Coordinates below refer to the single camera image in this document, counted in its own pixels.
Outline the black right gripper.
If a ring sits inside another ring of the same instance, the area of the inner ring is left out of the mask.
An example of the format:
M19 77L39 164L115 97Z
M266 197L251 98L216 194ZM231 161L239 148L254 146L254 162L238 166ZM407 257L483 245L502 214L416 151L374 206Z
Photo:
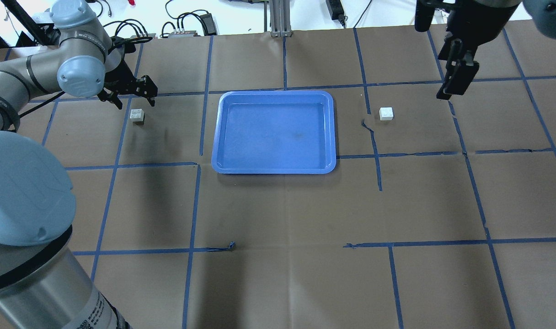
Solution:
M445 62L445 77L437 92L439 100L462 96L480 69L474 59L481 44L496 39L520 5L519 0L418 0L415 29L430 29L436 9L449 12L443 48L438 59Z

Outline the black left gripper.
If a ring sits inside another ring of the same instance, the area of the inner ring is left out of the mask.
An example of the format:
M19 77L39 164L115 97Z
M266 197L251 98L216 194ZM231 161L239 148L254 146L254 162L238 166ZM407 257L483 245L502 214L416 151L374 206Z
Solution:
M112 36L111 41L112 48L105 62L104 87L97 94L98 99L122 110L123 102L118 95L136 95L154 107L158 95L157 85L148 75L137 78L125 61L126 55L136 52L136 46L133 43L125 44L126 39L119 36Z

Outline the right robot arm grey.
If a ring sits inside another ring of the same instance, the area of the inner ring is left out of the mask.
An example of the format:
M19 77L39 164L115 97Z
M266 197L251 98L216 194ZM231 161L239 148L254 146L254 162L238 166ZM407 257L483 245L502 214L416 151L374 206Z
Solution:
M556 0L418 0L414 27L427 32L436 10L448 12L444 44L438 54L445 61L446 73L437 99L464 95L480 64L475 60L480 45L495 40L516 9L524 6L536 28L556 40Z

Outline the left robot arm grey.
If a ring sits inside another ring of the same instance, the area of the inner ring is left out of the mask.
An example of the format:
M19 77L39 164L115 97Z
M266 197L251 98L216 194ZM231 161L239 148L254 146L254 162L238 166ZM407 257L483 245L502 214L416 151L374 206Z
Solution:
M125 60L151 38L109 36L86 0L47 13L56 44L0 62L0 314L20 329L129 329L69 249L73 183L45 140L61 96L154 106L157 86Z

